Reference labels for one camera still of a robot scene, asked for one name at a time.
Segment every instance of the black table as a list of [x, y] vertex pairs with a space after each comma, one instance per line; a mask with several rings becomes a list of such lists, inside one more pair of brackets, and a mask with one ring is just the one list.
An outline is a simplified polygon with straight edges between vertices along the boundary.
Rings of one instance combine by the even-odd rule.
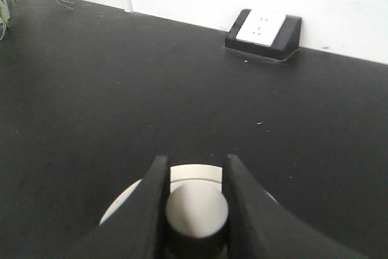
[[75, 1], [19, 2], [0, 42], [0, 254], [53, 258], [156, 154], [237, 154], [285, 207], [388, 258], [388, 66]]

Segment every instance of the electrical outlet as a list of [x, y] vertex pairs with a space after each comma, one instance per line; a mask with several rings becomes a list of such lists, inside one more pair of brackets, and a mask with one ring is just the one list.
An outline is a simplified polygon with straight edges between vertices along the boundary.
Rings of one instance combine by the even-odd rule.
[[286, 20], [286, 14], [251, 10], [242, 24], [236, 39], [270, 47]]

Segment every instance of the black tabletop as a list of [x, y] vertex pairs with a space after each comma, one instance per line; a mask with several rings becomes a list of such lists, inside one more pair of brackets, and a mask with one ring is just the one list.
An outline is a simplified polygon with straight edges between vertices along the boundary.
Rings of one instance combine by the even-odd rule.
[[388, 66], [301, 49], [284, 63], [225, 32], [89, 2], [12, 9], [0, 42], [0, 254], [53, 258], [155, 155], [237, 154], [289, 211], [388, 258]]

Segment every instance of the white cylindrical object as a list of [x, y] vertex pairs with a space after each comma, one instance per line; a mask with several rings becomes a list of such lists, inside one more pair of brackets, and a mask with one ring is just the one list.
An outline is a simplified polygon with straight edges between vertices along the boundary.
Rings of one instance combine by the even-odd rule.
[[5, 15], [6, 20], [10, 19], [10, 11], [8, 9], [7, 0], [0, 1], [0, 6], [2, 8], [2, 12]]
[[225, 225], [228, 205], [224, 195], [203, 181], [189, 181], [177, 188], [167, 200], [166, 217], [178, 233], [205, 238]]
[[228, 205], [209, 181], [186, 181], [166, 204], [167, 251], [174, 258], [218, 258], [226, 250]]

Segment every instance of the white outlet faceplate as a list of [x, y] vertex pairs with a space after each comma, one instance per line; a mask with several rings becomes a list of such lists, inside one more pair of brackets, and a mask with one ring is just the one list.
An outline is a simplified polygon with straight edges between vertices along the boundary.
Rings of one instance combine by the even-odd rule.
[[285, 13], [252, 9], [236, 39], [270, 47], [286, 19]]

